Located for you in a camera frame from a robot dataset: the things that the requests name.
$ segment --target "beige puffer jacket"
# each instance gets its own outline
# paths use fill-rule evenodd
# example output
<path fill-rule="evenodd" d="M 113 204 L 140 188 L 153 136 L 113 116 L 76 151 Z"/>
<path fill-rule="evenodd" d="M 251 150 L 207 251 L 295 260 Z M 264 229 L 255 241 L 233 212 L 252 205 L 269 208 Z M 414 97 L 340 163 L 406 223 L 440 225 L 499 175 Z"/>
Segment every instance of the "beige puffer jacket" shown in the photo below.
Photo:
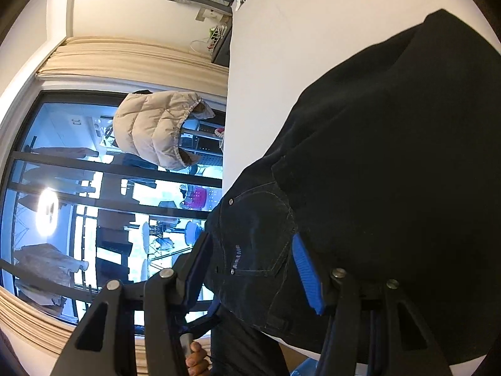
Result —
<path fill-rule="evenodd" d="M 197 119 L 214 117 L 212 109 L 194 92 L 131 93 L 113 117 L 115 140 L 126 153 L 178 171 L 199 160 L 178 148 L 181 126 L 190 114 Z"/>

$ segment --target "human hand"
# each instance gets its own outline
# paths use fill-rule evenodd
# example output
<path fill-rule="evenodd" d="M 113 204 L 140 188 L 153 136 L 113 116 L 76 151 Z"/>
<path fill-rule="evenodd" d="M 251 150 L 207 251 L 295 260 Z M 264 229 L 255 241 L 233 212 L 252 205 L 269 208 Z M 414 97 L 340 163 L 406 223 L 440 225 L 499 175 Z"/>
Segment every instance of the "human hand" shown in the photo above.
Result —
<path fill-rule="evenodd" d="M 205 359 L 207 352 L 198 342 L 192 342 L 190 348 L 193 353 L 186 358 L 190 376 L 209 376 L 209 362 Z"/>

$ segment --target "metal bolt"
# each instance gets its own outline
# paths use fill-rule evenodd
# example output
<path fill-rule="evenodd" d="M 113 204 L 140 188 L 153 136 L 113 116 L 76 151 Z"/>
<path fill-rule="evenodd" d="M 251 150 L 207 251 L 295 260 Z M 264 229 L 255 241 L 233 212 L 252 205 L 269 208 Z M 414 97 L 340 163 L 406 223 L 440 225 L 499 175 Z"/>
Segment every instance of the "metal bolt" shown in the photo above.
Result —
<path fill-rule="evenodd" d="M 172 269 L 162 269 L 160 270 L 160 276 L 161 278 L 169 278 L 174 275 L 174 270 Z"/>
<path fill-rule="evenodd" d="M 400 283 L 397 280 L 390 278 L 386 282 L 386 286 L 391 290 L 396 290 L 400 286 Z"/>
<path fill-rule="evenodd" d="M 337 268 L 332 270 L 332 276 L 335 278 L 345 278 L 346 277 L 346 270 Z"/>
<path fill-rule="evenodd" d="M 118 280 L 110 280 L 106 284 L 106 288 L 110 291 L 117 290 L 120 287 L 120 281 Z"/>

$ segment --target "beige curtain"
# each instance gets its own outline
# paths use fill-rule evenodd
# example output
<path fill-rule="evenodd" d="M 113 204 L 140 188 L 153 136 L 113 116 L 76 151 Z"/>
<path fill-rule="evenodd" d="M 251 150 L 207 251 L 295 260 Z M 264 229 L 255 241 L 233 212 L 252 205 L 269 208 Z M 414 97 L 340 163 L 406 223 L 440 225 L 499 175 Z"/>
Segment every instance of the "beige curtain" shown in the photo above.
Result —
<path fill-rule="evenodd" d="M 59 356 L 74 326 L 40 312 L 5 288 L 0 287 L 0 323 L 41 352 Z M 210 355 L 210 338 L 202 338 L 201 345 Z M 136 337 L 136 363 L 139 376 L 146 376 L 144 338 Z"/>
<path fill-rule="evenodd" d="M 195 53 L 113 37 L 71 37 L 38 69 L 42 80 L 84 75 L 147 82 L 226 97 L 228 69 Z"/>

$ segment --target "curtain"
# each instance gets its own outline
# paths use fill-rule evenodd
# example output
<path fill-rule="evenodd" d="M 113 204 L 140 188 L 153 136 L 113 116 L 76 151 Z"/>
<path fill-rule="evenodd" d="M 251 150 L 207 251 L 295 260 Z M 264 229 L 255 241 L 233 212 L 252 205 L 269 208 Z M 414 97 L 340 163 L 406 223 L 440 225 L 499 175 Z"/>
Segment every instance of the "curtain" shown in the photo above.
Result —
<path fill-rule="evenodd" d="M 67 75 L 140 81 L 224 97 L 228 84 L 228 69 L 206 57 L 114 37 L 68 38 L 37 71 L 41 80 Z"/>

